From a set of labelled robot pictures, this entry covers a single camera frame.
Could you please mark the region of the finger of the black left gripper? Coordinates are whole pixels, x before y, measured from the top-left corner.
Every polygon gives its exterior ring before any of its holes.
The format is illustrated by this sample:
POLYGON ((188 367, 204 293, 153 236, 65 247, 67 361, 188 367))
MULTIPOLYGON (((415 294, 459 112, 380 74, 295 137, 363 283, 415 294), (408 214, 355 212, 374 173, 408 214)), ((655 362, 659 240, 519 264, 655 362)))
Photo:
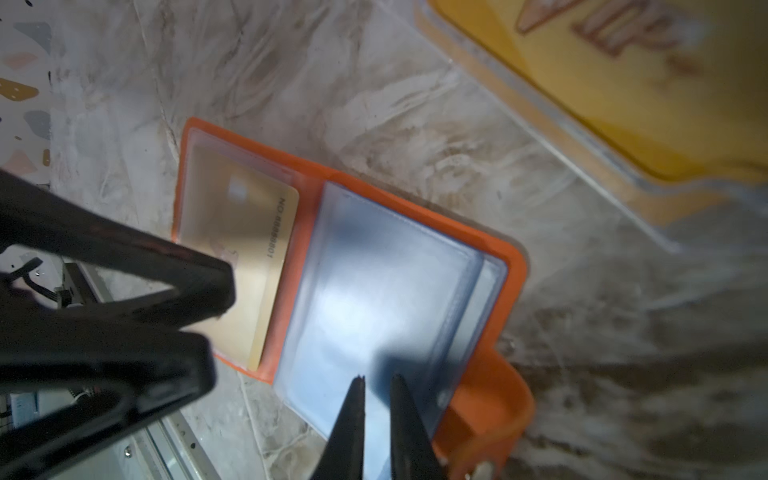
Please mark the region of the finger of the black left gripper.
POLYGON ((20 244, 169 286, 83 309, 98 319, 180 329, 224 314, 236 299, 228 263, 100 217, 5 171, 1 244, 20 244))
POLYGON ((4 340, 2 392, 92 387, 95 393, 2 435, 1 476, 54 476, 203 397, 215 383, 211 344, 200 334, 4 340))

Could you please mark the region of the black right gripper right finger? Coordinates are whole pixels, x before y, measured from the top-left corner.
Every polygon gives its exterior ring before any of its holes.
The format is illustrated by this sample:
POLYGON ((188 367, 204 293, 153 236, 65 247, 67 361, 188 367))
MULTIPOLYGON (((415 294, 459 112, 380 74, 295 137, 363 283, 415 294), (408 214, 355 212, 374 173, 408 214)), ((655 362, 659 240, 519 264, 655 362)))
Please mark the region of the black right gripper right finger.
POLYGON ((390 385, 390 438, 392 479, 446 478, 407 382, 399 374, 390 385))

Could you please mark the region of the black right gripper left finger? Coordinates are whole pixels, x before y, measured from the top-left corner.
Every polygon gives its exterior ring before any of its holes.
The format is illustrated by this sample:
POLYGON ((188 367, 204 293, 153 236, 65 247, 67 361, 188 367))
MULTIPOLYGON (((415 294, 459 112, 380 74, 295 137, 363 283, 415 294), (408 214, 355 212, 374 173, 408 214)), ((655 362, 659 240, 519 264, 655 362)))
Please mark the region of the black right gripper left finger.
POLYGON ((355 377, 311 479, 363 478, 365 378, 355 377))

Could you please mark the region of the orange card holder wallet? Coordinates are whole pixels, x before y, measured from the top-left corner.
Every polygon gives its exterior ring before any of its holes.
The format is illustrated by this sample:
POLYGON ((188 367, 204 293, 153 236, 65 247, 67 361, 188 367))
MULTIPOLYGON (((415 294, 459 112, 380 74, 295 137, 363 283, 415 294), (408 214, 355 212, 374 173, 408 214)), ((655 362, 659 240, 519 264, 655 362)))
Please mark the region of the orange card holder wallet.
POLYGON ((495 350, 527 276, 511 244, 339 170, 198 118, 183 129, 172 237, 186 162, 204 146, 295 188, 299 204, 256 370, 329 437, 351 381, 365 378, 367 479, 387 479, 390 385, 402 375, 451 479, 498 476, 534 413, 495 350))

